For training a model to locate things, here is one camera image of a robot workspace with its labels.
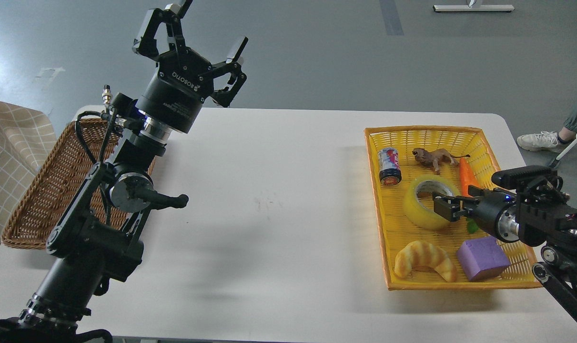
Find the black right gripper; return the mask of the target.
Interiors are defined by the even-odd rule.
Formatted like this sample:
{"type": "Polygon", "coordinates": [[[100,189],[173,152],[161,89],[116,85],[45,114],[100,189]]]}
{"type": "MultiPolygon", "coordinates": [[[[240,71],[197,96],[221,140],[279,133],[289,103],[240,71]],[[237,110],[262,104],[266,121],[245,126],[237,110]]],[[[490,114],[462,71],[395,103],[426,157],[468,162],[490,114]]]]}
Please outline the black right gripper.
{"type": "Polygon", "coordinates": [[[516,238],[516,196],[508,191],[467,187],[469,197],[433,195],[433,209],[449,222],[471,218],[478,228],[496,239],[516,238]]]}

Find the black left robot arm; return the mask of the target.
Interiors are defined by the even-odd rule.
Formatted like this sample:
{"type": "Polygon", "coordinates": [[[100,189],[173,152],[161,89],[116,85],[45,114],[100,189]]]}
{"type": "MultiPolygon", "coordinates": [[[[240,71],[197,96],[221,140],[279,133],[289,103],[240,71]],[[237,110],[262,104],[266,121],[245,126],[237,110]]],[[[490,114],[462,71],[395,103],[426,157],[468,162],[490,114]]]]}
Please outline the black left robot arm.
{"type": "Polygon", "coordinates": [[[100,113],[107,121],[99,156],[47,237],[56,261],[18,317],[0,320],[0,343],[111,343],[104,329],[77,333],[88,302],[124,282],[142,262],[140,235],[152,210],[184,208],[188,196],[153,188],[148,169],[172,131],[188,133],[206,99],[229,107],[247,80],[240,38],[216,64],[186,45],[182,19],[190,0],[149,10],[133,52],[153,60],[155,74],[137,100],[118,94],[100,113]]]}

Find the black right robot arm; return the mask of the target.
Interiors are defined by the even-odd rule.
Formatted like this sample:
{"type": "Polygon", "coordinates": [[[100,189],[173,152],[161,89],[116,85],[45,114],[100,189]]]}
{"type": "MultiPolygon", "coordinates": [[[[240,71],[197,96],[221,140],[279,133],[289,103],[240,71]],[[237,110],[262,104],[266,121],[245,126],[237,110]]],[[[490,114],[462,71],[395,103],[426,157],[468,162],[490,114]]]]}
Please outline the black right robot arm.
{"type": "Polygon", "coordinates": [[[495,189],[469,186],[468,196],[433,192],[434,211],[455,222],[473,219],[478,228],[505,243],[541,247],[532,273],[577,322],[577,209],[567,203],[563,180],[546,166],[500,170],[495,189]]]}

